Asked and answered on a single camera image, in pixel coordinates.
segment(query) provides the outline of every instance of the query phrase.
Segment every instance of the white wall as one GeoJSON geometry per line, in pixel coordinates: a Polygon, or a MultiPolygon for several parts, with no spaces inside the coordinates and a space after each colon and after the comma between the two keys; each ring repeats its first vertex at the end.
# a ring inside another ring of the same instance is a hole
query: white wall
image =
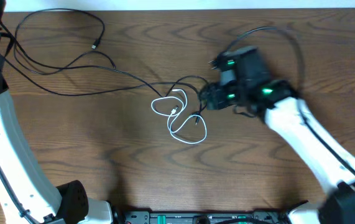
{"type": "Polygon", "coordinates": [[[6,11],[53,7],[81,10],[270,9],[355,7],[355,0],[6,0],[6,11]]]}

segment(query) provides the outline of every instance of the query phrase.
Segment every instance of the black cable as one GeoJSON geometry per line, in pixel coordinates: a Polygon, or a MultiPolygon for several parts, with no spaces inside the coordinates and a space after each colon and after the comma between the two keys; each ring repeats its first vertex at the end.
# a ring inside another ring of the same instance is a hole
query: black cable
{"type": "MultiPolygon", "coordinates": [[[[205,85],[209,85],[209,82],[208,82],[205,78],[203,78],[203,77],[200,77],[200,76],[198,76],[198,75],[187,75],[187,76],[185,76],[185,77],[179,78],[179,79],[176,81],[176,84],[173,84],[173,85],[170,87],[169,91],[166,93],[165,96],[168,96],[168,95],[170,94],[170,92],[173,90],[173,88],[175,87],[175,85],[177,85],[178,82],[180,82],[180,81],[182,81],[182,80],[184,80],[184,79],[186,79],[186,78],[199,78],[199,79],[201,79],[201,80],[203,80],[203,81],[205,82],[205,85]]],[[[194,112],[193,114],[201,115],[201,112],[206,108],[207,105],[208,105],[208,103],[206,102],[206,104],[204,105],[204,107],[202,107],[202,101],[200,100],[200,110],[197,111],[197,112],[194,112]]]]}
{"type": "Polygon", "coordinates": [[[34,14],[38,14],[41,12],[49,12],[49,11],[59,11],[59,10],[63,10],[63,11],[72,11],[72,12],[79,12],[82,14],[85,14],[87,16],[90,16],[94,19],[96,19],[97,21],[99,21],[101,23],[101,25],[103,26],[103,30],[100,33],[100,36],[95,40],[93,46],[93,49],[97,48],[98,45],[101,42],[101,39],[103,38],[104,32],[105,32],[105,23],[102,19],[100,19],[99,17],[95,16],[94,14],[90,13],[90,12],[86,12],[86,11],[82,11],[82,10],[78,10],[78,9],[67,9],[67,8],[53,8],[53,9],[43,9],[43,10],[39,10],[39,11],[35,11],[35,12],[31,12],[30,14],[26,15],[21,21],[20,23],[18,23],[17,27],[16,27],[16,32],[14,34],[14,36],[17,38],[17,33],[18,30],[21,28],[21,25],[31,16],[33,16],[34,14]]]}
{"type": "MultiPolygon", "coordinates": [[[[256,29],[250,30],[248,32],[243,33],[242,35],[240,35],[236,40],[232,41],[227,47],[226,49],[220,53],[223,54],[227,51],[229,51],[234,45],[236,45],[240,40],[244,39],[245,37],[249,36],[250,34],[253,34],[257,31],[260,30],[274,30],[277,33],[281,34],[282,36],[284,36],[292,45],[293,50],[295,52],[296,55],[296,59],[297,59],[297,75],[298,75],[298,84],[297,84],[297,95],[298,98],[302,97],[302,93],[303,93],[303,84],[305,81],[305,63],[304,63],[304,56],[303,56],[303,52],[302,49],[300,48],[300,45],[298,44],[298,42],[296,41],[295,38],[293,38],[288,32],[278,29],[276,27],[258,27],[256,29]]],[[[324,147],[340,162],[342,163],[342,165],[352,173],[352,175],[355,176],[355,170],[350,166],[350,164],[348,164],[342,157],[339,156],[339,154],[337,152],[335,152],[331,146],[328,145],[328,143],[326,143],[321,137],[320,135],[310,126],[310,124],[308,123],[308,118],[304,115],[303,111],[302,111],[302,107],[300,104],[300,101],[297,100],[297,110],[299,111],[300,116],[302,117],[302,120],[304,121],[305,125],[307,126],[307,128],[311,131],[311,133],[314,135],[314,137],[317,138],[317,140],[319,140],[320,143],[322,143],[322,145],[324,145],[324,147]]]]}
{"type": "MultiPolygon", "coordinates": [[[[25,16],[25,18],[23,18],[23,19],[20,21],[20,23],[17,25],[17,27],[16,27],[16,31],[15,31],[15,33],[14,33],[14,39],[15,39],[15,41],[16,41],[16,45],[14,46],[14,52],[13,52],[14,58],[16,59],[17,63],[19,63],[19,64],[20,64],[21,66],[23,66],[25,69],[30,70],[30,72],[34,72],[34,73],[40,74],[40,72],[33,71],[33,70],[27,68],[23,63],[20,62],[20,60],[17,58],[17,55],[16,55],[17,46],[18,46],[18,48],[21,50],[21,52],[24,54],[24,56],[25,56],[28,60],[30,60],[31,62],[33,62],[33,63],[35,63],[35,64],[37,64],[37,65],[40,65],[40,66],[43,66],[43,67],[47,67],[47,68],[59,69],[59,71],[57,71],[57,72],[61,72],[62,70],[67,69],[67,67],[68,67],[68,65],[65,66],[65,67],[54,67],[54,66],[50,66],[50,65],[46,65],[46,64],[40,63],[40,62],[38,62],[38,61],[32,59],[32,58],[26,53],[26,51],[22,48],[21,44],[17,42],[18,31],[19,31],[19,29],[21,28],[21,25],[22,25],[30,16],[32,16],[32,15],[34,15],[34,14],[36,14],[36,13],[39,13],[39,12],[55,11],[55,10],[64,10],[64,11],[80,12],[80,13],[86,14],[86,15],[88,15],[88,16],[90,16],[90,17],[93,17],[93,18],[97,19],[98,21],[100,21],[101,25],[103,26],[103,30],[101,31],[100,36],[96,39],[95,43],[93,44],[92,49],[96,49],[96,48],[97,48],[97,46],[98,46],[99,43],[101,42],[101,38],[102,38],[103,35],[104,35],[104,32],[105,32],[105,23],[104,23],[103,20],[101,20],[99,17],[97,17],[97,16],[95,16],[94,14],[91,14],[91,13],[89,13],[89,12],[85,12],[85,11],[81,11],[81,10],[77,10],[77,9],[66,9],[66,8],[44,9],[44,10],[39,10],[39,11],[32,12],[32,13],[28,14],[27,16],[25,16]]],[[[2,23],[1,23],[1,26],[2,26],[3,29],[5,29],[5,31],[6,31],[7,33],[10,33],[10,31],[8,31],[7,27],[4,26],[2,23]]],[[[86,54],[83,53],[82,55],[78,56],[78,57],[77,57],[76,59],[74,59],[74,61],[72,61],[69,65],[73,64],[74,62],[76,62],[79,58],[81,58],[81,57],[84,56],[84,55],[86,55],[86,54]]],[[[112,61],[107,55],[105,55],[105,56],[111,61],[113,67],[116,68],[116,66],[115,66],[115,64],[113,63],[113,61],[112,61]]]]}
{"type": "Polygon", "coordinates": [[[11,201],[18,209],[18,211],[20,213],[20,217],[21,218],[24,217],[30,224],[35,224],[36,221],[34,220],[34,218],[32,218],[29,215],[29,210],[25,210],[24,207],[22,206],[22,204],[20,203],[20,201],[18,201],[18,198],[17,198],[16,194],[14,193],[13,189],[11,188],[10,183],[7,180],[6,176],[4,175],[4,172],[1,167],[0,167],[0,180],[1,180],[4,188],[6,189],[6,192],[9,195],[11,201]]]}
{"type": "Polygon", "coordinates": [[[269,222],[257,220],[255,218],[233,218],[230,220],[225,220],[214,224],[232,224],[232,223],[239,223],[239,222],[251,222],[253,224],[270,224],[269,222]]]}
{"type": "MultiPolygon", "coordinates": [[[[70,62],[68,65],[66,65],[65,67],[53,67],[53,66],[50,66],[50,65],[45,65],[45,64],[42,64],[40,62],[37,62],[35,61],[34,59],[32,59],[27,53],[26,51],[22,48],[21,44],[18,42],[18,40],[16,39],[16,37],[13,36],[13,34],[9,31],[9,29],[1,22],[1,27],[9,34],[10,38],[12,38],[12,40],[14,41],[15,43],[15,46],[14,46],[14,49],[16,49],[16,46],[18,46],[18,48],[21,50],[21,52],[23,53],[23,55],[28,59],[30,60],[31,62],[34,62],[36,63],[37,65],[40,65],[40,66],[43,66],[43,67],[47,67],[47,68],[54,68],[54,69],[58,69],[57,71],[55,72],[50,72],[50,73],[43,73],[43,72],[38,72],[38,71],[35,71],[35,70],[31,70],[29,69],[28,67],[26,67],[24,64],[22,64],[20,61],[18,61],[16,55],[14,56],[17,60],[17,62],[19,62],[20,65],[22,65],[25,69],[27,69],[28,71],[32,72],[32,73],[36,73],[36,74],[40,74],[40,75],[52,75],[52,74],[56,74],[58,72],[61,72],[63,70],[72,70],[72,69],[80,69],[80,68],[100,68],[100,69],[105,69],[105,70],[108,70],[108,71],[111,71],[111,72],[117,72],[117,73],[121,73],[123,75],[127,75],[127,76],[130,76],[132,78],[135,78],[136,80],[139,80],[140,82],[146,84],[149,88],[151,88],[156,94],[158,94],[160,97],[163,97],[155,88],[153,88],[149,83],[145,82],[143,79],[135,76],[135,75],[132,75],[130,73],[127,73],[127,72],[123,72],[123,71],[120,71],[120,70],[116,70],[116,66],[114,64],[114,62],[112,61],[112,59],[110,57],[108,57],[106,54],[102,53],[102,52],[98,52],[98,51],[90,51],[90,52],[85,52],[83,53],[82,55],[80,55],[79,57],[77,57],[76,59],[74,59],[72,62],[70,62]],[[99,66],[99,65],[83,65],[83,66],[77,66],[77,67],[69,67],[70,65],[72,65],[73,63],[75,63],[77,60],[79,60],[80,58],[82,58],[83,56],[87,55],[87,54],[90,54],[90,53],[96,53],[96,54],[101,54],[101,55],[104,55],[105,57],[108,58],[108,60],[111,62],[111,64],[113,65],[113,69],[112,68],[108,68],[108,67],[104,67],[104,66],[99,66]]],[[[109,92],[113,92],[113,91],[121,91],[121,90],[130,90],[132,89],[131,87],[127,87],[127,88],[121,88],[121,89],[116,89],[116,90],[106,90],[106,91],[99,91],[99,92],[94,92],[94,93],[82,93],[82,94],[64,94],[64,93],[57,93],[55,91],[52,91],[52,90],[49,90],[47,88],[44,88],[42,86],[40,86],[39,84],[37,84],[36,82],[34,82],[31,78],[29,78],[26,74],[24,74],[22,71],[20,71],[15,65],[13,65],[10,61],[8,61],[7,59],[5,59],[5,61],[12,67],[14,68],[17,72],[19,72],[21,75],[23,75],[26,79],[28,79],[28,81],[30,81],[31,83],[33,83],[35,86],[49,92],[49,93],[53,93],[53,94],[56,94],[56,95],[60,95],[60,96],[87,96],[87,95],[98,95],[98,94],[102,94],[102,93],[109,93],[109,92]]],[[[202,79],[204,80],[204,82],[206,84],[208,84],[208,81],[203,78],[203,77],[199,77],[199,76],[194,76],[194,75],[189,75],[189,76],[186,76],[186,77],[182,77],[180,78],[179,80],[177,80],[176,83],[173,83],[173,86],[172,88],[178,83],[180,82],[181,80],[185,79],[185,78],[199,78],[199,79],[202,79]]],[[[168,96],[169,93],[172,91],[172,88],[169,89],[169,91],[167,92],[167,94],[165,96],[168,96]]],[[[194,112],[195,114],[198,114],[200,115],[201,112],[206,108],[206,105],[204,107],[202,107],[202,103],[200,101],[200,109],[197,111],[197,112],[194,112]]]]}
{"type": "Polygon", "coordinates": [[[28,77],[26,74],[24,74],[21,70],[19,70],[15,65],[13,65],[10,61],[8,61],[7,59],[5,59],[5,61],[14,69],[16,70],[18,73],[20,73],[23,77],[25,77],[28,81],[30,81],[32,84],[34,84],[35,86],[39,87],[40,89],[49,92],[51,94],[54,95],[58,95],[58,96],[90,96],[90,95],[99,95],[99,94],[103,94],[103,93],[112,93],[115,91],[123,91],[123,90],[133,90],[136,88],[141,88],[143,86],[148,86],[148,85],[183,85],[183,86],[187,86],[189,88],[191,88],[196,94],[199,93],[199,91],[191,84],[188,83],[181,83],[181,82],[155,82],[155,83],[145,83],[142,85],[137,85],[137,86],[131,86],[131,87],[124,87],[124,88],[118,88],[118,89],[113,89],[113,90],[105,90],[105,91],[97,91],[97,92],[93,92],[93,93],[79,93],[79,94],[68,94],[68,93],[59,93],[53,90],[49,90],[48,88],[45,88],[41,85],[39,85],[37,82],[33,81],[33,79],[31,79],[30,77],[28,77]]]}

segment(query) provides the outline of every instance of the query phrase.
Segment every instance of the white cable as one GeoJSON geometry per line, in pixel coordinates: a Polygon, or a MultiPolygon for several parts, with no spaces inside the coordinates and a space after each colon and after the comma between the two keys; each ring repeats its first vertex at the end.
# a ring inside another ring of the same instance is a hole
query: white cable
{"type": "Polygon", "coordinates": [[[170,135],[171,135],[173,138],[175,138],[176,140],[179,140],[179,141],[184,142],[184,143],[186,143],[186,144],[198,144],[198,143],[204,141],[204,140],[206,139],[207,134],[208,134],[208,130],[206,129],[206,123],[205,123],[204,119],[202,118],[202,116],[200,116],[200,115],[198,115],[198,114],[191,114],[191,115],[189,115],[189,117],[183,122],[183,124],[182,124],[176,131],[173,131],[173,129],[172,129],[172,124],[173,124],[173,122],[175,122],[175,120],[178,118],[178,116],[179,116],[179,115],[185,110],[185,108],[187,107],[188,99],[187,99],[187,94],[185,93],[184,90],[182,90],[182,89],[173,89],[172,91],[180,91],[180,92],[182,92],[182,93],[184,94],[184,99],[185,99],[185,101],[182,101],[181,99],[177,98],[176,96],[166,96],[166,97],[157,98],[157,99],[154,99],[154,100],[152,101],[152,103],[151,103],[151,108],[152,108],[152,110],[153,110],[155,113],[159,114],[159,115],[168,117],[168,118],[167,118],[167,129],[169,130],[170,135]],[[176,107],[174,107],[174,109],[172,109],[172,111],[170,112],[170,114],[164,114],[164,113],[161,113],[161,112],[157,111],[157,110],[155,109],[155,107],[154,107],[154,103],[157,102],[157,101],[160,101],[160,100],[167,100],[167,99],[174,99],[174,100],[179,101],[179,102],[182,104],[182,109],[181,109],[179,112],[177,112],[178,106],[176,106],[176,107]],[[203,137],[203,139],[202,139],[202,140],[199,140],[199,141],[196,141],[196,142],[190,142],[190,141],[185,141],[185,140],[182,140],[182,139],[178,138],[177,135],[175,135],[175,133],[179,132],[179,130],[181,130],[181,129],[184,127],[185,123],[186,123],[189,119],[191,119],[191,118],[196,118],[196,117],[198,117],[198,118],[200,118],[200,119],[202,120],[203,126],[205,127],[205,136],[203,137]]]}

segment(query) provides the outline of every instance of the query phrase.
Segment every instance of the green led light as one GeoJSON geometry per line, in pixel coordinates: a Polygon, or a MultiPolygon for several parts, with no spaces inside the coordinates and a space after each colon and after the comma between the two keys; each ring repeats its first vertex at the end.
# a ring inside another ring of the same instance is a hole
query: green led light
{"type": "MultiPolygon", "coordinates": [[[[246,216],[240,215],[240,216],[238,216],[238,218],[246,218],[246,216]]],[[[247,222],[238,222],[238,224],[247,224],[247,222]]]]}
{"type": "Polygon", "coordinates": [[[273,90],[268,89],[268,88],[264,88],[262,91],[264,94],[268,95],[268,94],[272,93],[273,90]]]}

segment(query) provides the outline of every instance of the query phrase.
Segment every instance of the tabletop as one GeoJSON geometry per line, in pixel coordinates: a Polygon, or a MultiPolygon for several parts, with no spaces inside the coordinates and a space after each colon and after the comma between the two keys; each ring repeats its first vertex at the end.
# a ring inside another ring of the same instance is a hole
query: tabletop
{"type": "MultiPolygon", "coordinates": [[[[106,24],[98,50],[118,69],[147,82],[175,82],[186,75],[216,81],[219,74],[208,62],[237,35],[259,26],[288,30],[305,57],[304,99],[318,121],[355,156],[355,9],[93,13],[106,24]]],[[[3,21],[13,31],[26,15],[6,13],[3,21]]],[[[26,21],[18,39],[32,58],[64,66],[91,50],[100,32],[101,24],[88,16],[45,12],[26,21]]],[[[285,39],[259,32],[238,47],[245,45],[259,47],[273,76],[297,85],[295,56],[285,39]]],[[[1,52],[6,46],[2,41],[1,52]]],[[[11,55],[8,58],[16,64],[11,55]]],[[[88,55],[77,65],[111,66],[101,55],[88,55]]],[[[141,84],[95,68],[48,76],[22,71],[60,93],[141,84]]],[[[9,65],[3,75],[21,128],[54,185],[77,179],[91,198],[123,209],[154,211],[284,208],[325,198],[311,171],[278,134],[259,119],[233,115],[231,108],[205,110],[208,137],[201,144],[187,145],[174,140],[167,119],[151,110],[150,103],[158,96],[149,88],[67,97],[37,88],[9,65]]],[[[201,80],[186,82],[198,89],[203,86],[201,80]]],[[[154,86],[161,93],[169,87],[154,86]]],[[[194,92],[187,93],[189,114],[198,102],[194,92]]],[[[165,103],[160,110],[171,106],[165,103]]],[[[200,139],[203,125],[188,122],[181,135],[200,139]]]]}

